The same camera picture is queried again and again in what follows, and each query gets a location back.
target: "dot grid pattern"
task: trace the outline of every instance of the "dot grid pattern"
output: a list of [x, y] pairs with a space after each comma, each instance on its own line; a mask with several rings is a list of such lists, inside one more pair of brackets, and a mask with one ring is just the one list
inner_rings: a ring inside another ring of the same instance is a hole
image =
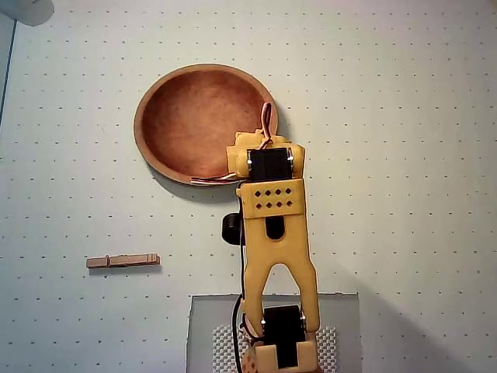
[[[307, 149], [319, 291], [368, 372], [497, 371], [495, 2], [55, 2], [18, 26], [0, 133], [0, 370], [184, 371], [192, 294], [240, 291], [232, 187], [154, 174], [134, 111], [188, 64], [253, 74]], [[157, 252], [89, 273], [87, 256]], [[297, 291], [276, 267], [266, 291]]]
[[[318, 364], [323, 373], [338, 372], [336, 353], [337, 339], [335, 327], [324, 327], [316, 333], [318, 341]], [[238, 349], [240, 356], [249, 348], [249, 340], [238, 331]], [[236, 371], [233, 353], [233, 336], [229, 325], [220, 325], [212, 331], [212, 373], [232, 373]]]

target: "wooden clothespin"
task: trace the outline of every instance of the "wooden clothespin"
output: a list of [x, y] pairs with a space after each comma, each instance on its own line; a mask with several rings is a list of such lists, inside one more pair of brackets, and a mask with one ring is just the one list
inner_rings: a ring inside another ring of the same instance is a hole
[[86, 260], [87, 268], [112, 268], [112, 267], [131, 267], [131, 266], [151, 266], [161, 263], [161, 258], [157, 253], [152, 254], [134, 254], [134, 255], [117, 255], [100, 258], [88, 258]]

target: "black cable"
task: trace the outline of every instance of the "black cable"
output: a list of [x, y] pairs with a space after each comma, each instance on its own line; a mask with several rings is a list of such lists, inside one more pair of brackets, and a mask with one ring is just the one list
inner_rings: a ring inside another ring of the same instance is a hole
[[242, 199], [239, 198], [238, 202], [240, 204], [240, 259], [242, 261], [241, 263], [241, 274], [242, 274], [242, 298], [245, 299], [245, 276], [244, 276], [244, 269], [245, 269], [245, 256], [243, 253], [243, 240], [245, 239], [245, 232], [244, 232], [244, 227], [243, 227], [243, 210], [242, 210]]
[[242, 315], [242, 328], [245, 329], [246, 333], [250, 337], [250, 344], [253, 346], [255, 342], [259, 342], [261, 340], [264, 340], [263, 337], [261, 336], [254, 336], [252, 333], [250, 333], [249, 327], [247, 326], [247, 322], [245, 321], [245, 313]]
[[231, 331], [233, 332], [233, 351], [235, 352], [235, 363], [238, 373], [243, 373], [242, 360], [240, 359], [240, 350], [238, 349], [238, 328], [236, 326], [236, 319], [238, 317], [238, 309], [240, 308], [241, 301], [242, 295], [239, 295], [236, 299], [235, 306], [233, 307], [233, 316], [231, 317]]
[[241, 280], [242, 280], [242, 293], [238, 296], [235, 306], [233, 307], [233, 315], [231, 317], [231, 331], [233, 332], [233, 351], [235, 352], [235, 363], [236, 370], [238, 373], [242, 372], [242, 359], [240, 359], [240, 350], [238, 349], [238, 327], [237, 327], [237, 318], [238, 318], [238, 309], [240, 308], [240, 304], [242, 299], [245, 299], [245, 279], [244, 279], [244, 269], [245, 269], [245, 256], [243, 254], [243, 239], [245, 238], [244, 227], [243, 227], [243, 210], [242, 210], [242, 199], [239, 198], [238, 202], [240, 204], [240, 259], [241, 259]]

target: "wire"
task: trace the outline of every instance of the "wire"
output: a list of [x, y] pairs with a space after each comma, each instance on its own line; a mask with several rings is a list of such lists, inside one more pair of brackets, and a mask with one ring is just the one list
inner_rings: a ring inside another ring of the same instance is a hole
[[242, 211], [242, 199], [240, 198], [238, 200], [239, 204], [240, 204], [240, 259], [242, 261], [241, 263], [241, 279], [242, 279], [242, 298], [245, 299], [245, 276], [244, 276], [244, 269], [245, 269], [245, 255], [243, 253], [243, 240], [245, 238], [245, 235], [244, 235], [244, 227], [243, 227], [243, 211]]
[[250, 333], [249, 327], [247, 326], [247, 322], [245, 321], [245, 313], [242, 315], [242, 324], [240, 325], [243, 329], [245, 329], [245, 332], [247, 333], [248, 337], [250, 338], [250, 344], [253, 346], [255, 342], [259, 342], [264, 340], [263, 337], [261, 336], [254, 336], [252, 333]]
[[226, 175], [212, 177], [192, 176], [191, 183], [195, 185], [225, 185], [239, 181], [241, 178], [236, 173], [227, 173]]
[[242, 360], [240, 359], [240, 350], [238, 349], [238, 328], [236, 326], [236, 319], [238, 317], [238, 309], [240, 308], [241, 301], [242, 295], [239, 295], [236, 299], [235, 306], [233, 307], [233, 315], [231, 317], [231, 331], [233, 332], [233, 351], [235, 352], [235, 363], [238, 373], [243, 373]]
[[271, 131], [269, 130], [269, 124], [271, 122], [271, 103], [264, 103], [261, 110], [261, 126], [262, 132], [264, 133], [264, 140], [259, 146], [260, 149], [265, 149], [266, 146], [272, 141]]
[[238, 327], [237, 327], [237, 318], [238, 318], [238, 309], [240, 308], [240, 303], [242, 302], [242, 299], [245, 299], [245, 279], [244, 279], [244, 269], [245, 269], [245, 256], [243, 253], [243, 239], [245, 237], [244, 235], [244, 228], [243, 228], [243, 210], [242, 210], [242, 199], [238, 199], [238, 202], [240, 204], [240, 258], [241, 258], [241, 266], [240, 266], [240, 273], [241, 273], [241, 280], [242, 280], [242, 293], [238, 296], [235, 306], [233, 307], [233, 315], [231, 317], [231, 331], [233, 332], [233, 351], [235, 352], [235, 363], [236, 363], [236, 370], [238, 373], [243, 373], [242, 372], [242, 359], [240, 359], [240, 350], [238, 349]]

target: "bowl rim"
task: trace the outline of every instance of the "bowl rim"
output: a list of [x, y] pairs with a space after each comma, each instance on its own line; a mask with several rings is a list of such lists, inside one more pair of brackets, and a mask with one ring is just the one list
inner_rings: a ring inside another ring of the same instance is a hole
[[168, 74], [161, 77], [157, 82], [155, 82], [148, 91], [141, 98], [140, 103], [138, 104], [138, 108], [136, 113], [134, 114], [134, 140], [137, 144], [138, 150], [141, 155], [147, 161], [147, 163], [155, 169], [158, 173], [161, 173], [163, 176], [168, 177], [169, 179], [178, 181], [180, 183], [195, 185], [192, 184], [192, 177], [194, 175], [186, 175], [180, 173], [174, 169], [171, 169], [165, 163], [161, 162], [152, 150], [148, 147], [147, 142], [144, 138], [143, 131], [143, 115], [145, 108], [148, 105], [148, 102], [152, 98], [152, 96], [161, 88], [165, 83], [169, 80], [184, 74], [189, 74], [197, 71], [222, 71], [227, 72], [233, 75], [238, 76], [239, 78], [245, 80], [251, 86], [253, 86], [259, 95], [261, 95], [262, 99], [265, 102], [269, 102], [272, 105], [271, 110], [271, 120], [269, 122], [269, 129], [272, 134], [276, 134], [276, 130], [278, 128], [278, 113], [276, 104], [274, 102], [274, 98], [271, 96], [266, 87], [257, 80], [254, 76], [250, 75], [247, 72], [244, 72], [238, 68], [234, 68], [232, 66], [228, 66], [225, 64], [192, 64], [189, 66], [185, 66], [183, 68], [178, 68], [174, 71], [169, 72]]

